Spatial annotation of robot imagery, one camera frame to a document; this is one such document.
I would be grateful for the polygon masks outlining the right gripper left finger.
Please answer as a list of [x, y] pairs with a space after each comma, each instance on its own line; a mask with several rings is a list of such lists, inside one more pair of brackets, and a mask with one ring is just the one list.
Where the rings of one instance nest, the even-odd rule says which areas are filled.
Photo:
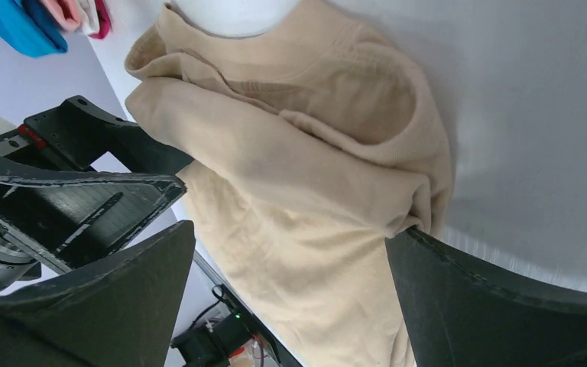
[[195, 243], [193, 224], [180, 221], [0, 296], [0, 366], [162, 366]]

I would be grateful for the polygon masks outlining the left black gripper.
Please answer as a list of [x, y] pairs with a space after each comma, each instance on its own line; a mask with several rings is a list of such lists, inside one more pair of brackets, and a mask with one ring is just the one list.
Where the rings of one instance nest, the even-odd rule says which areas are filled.
[[[133, 173], [92, 171], [106, 153]], [[64, 274], [123, 249], [186, 192], [156, 174], [192, 162], [83, 96], [0, 121], [0, 291], [42, 265]]]

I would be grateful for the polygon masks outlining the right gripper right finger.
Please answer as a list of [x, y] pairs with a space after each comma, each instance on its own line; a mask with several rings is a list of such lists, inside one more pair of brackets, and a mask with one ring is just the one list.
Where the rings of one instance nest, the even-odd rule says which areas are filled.
[[409, 228], [385, 242], [419, 366], [587, 366], [587, 293]]

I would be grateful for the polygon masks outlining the beige t shirt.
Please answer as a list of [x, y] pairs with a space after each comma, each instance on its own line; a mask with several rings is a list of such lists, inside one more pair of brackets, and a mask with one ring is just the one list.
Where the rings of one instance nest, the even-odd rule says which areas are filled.
[[423, 71], [323, 1], [246, 38], [166, 4], [125, 68], [134, 120], [193, 159], [200, 240], [281, 342], [308, 366], [415, 365], [384, 242], [437, 234], [452, 194]]

